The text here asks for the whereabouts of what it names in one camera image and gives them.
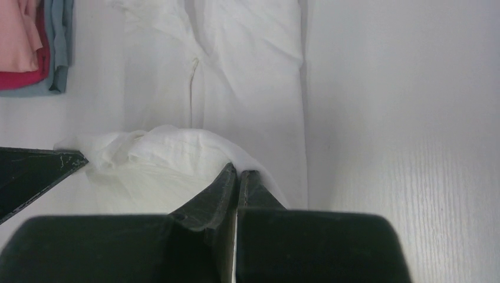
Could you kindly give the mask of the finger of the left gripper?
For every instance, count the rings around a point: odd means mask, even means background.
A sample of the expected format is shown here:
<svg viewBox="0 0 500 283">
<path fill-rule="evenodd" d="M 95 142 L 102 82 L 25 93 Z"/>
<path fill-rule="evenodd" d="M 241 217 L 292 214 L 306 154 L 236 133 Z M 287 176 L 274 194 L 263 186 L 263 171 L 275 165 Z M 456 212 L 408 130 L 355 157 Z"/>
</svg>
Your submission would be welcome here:
<svg viewBox="0 0 500 283">
<path fill-rule="evenodd" d="M 77 150 L 1 147 L 1 223 L 87 164 Z"/>
</svg>

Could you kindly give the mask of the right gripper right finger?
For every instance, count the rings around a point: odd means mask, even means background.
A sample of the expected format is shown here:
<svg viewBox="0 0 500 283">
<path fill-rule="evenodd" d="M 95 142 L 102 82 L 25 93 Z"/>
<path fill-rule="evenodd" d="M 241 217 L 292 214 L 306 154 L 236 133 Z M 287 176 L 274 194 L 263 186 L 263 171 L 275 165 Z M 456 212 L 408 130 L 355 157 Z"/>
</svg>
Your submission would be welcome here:
<svg viewBox="0 0 500 283">
<path fill-rule="evenodd" d="M 236 282 L 411 280 L 385 218 L 286 209 L 257 171 L 241 175 L 236 220 Z"/>
</svg>

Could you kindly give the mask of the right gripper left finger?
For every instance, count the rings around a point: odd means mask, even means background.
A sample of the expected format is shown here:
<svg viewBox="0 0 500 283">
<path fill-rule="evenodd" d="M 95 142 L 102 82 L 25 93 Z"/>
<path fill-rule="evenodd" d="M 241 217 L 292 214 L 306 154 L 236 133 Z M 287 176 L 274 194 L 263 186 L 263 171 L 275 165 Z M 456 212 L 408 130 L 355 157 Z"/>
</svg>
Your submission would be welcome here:
<svg viewBox="0 0 500 283">
<path fill-rule="evenodd" d="M 167 215 L 31 218 L 1 252 L 1 281 L 220 282 L 217 237 L 237 184 L 227 164 Z"/>
</svg>

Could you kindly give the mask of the white t shirt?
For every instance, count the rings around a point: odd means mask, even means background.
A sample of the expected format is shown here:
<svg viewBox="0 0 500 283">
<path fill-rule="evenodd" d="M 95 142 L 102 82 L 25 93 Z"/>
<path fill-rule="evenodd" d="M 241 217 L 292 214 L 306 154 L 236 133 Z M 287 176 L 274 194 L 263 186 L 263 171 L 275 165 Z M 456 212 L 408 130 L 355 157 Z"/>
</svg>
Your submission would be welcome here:
<svg viewBox="0 0 500 283">
<path fill-rule="evenodd" d="M 121 130 L 62 142 L 88 159 L 77 210 L 169 213 L 232 164 L 308 205 L 297 1 L 110 1 L 124 23 Z"/>
</svg>

